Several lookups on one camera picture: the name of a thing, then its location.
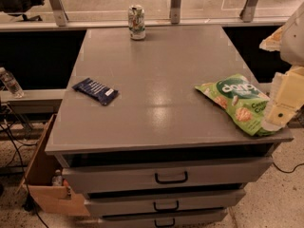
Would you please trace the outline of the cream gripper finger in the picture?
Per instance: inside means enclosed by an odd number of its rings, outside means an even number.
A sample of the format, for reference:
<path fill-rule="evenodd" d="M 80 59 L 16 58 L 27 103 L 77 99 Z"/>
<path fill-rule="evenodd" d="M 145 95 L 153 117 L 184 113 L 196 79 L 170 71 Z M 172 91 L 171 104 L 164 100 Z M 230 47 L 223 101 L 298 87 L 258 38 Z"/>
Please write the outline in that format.
<path fill-rule="evenodd" d="M 266 39 L 263 39 L 259 48 L 267 51 L 280 51 L 282 31 L 283 27 L 280 27 Z"/>
<path fill-rule="evenodd" d="M 267 131 L 278 131 L 286 126 L 295 113 L 295 108 L 270 100 L 263 111 L 261 126 Z"/>

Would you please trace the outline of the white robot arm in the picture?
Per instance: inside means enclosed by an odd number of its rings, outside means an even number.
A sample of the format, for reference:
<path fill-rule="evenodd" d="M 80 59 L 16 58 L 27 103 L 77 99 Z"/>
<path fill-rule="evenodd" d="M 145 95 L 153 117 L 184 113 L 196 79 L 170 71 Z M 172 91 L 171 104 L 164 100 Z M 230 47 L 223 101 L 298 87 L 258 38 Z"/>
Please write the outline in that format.
<path fill-rule="evenodd" d="M 291 65 L 285 73 L 275 74 L 261 123 L 265 130 L 277 131 L 304 105 L 304 3 L 259 47 L 279 51 L 281 60 Z"/>

